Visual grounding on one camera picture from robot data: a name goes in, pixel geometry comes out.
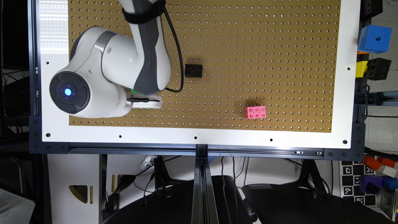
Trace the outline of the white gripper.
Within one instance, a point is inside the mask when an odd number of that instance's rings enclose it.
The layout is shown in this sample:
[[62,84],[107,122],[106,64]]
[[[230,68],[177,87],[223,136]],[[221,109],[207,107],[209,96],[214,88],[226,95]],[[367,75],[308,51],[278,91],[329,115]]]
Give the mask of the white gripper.
[[133,108],[159,109],[162,107],[162,97],[157,95],[131,95],[130,97],[127,97],[127,100],[131,103]]

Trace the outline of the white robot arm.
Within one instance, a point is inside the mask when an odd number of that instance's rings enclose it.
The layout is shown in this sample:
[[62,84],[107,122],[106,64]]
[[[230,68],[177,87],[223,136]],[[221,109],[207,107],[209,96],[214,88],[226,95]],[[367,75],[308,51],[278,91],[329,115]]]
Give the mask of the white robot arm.
[[165,1],[121,1],[132,37],[102,27],[84,31],[69,64],[51,79],[58,109],[81,118],[113,118],[133,108],[162,106],[158,95],[171,76],[161,14]]

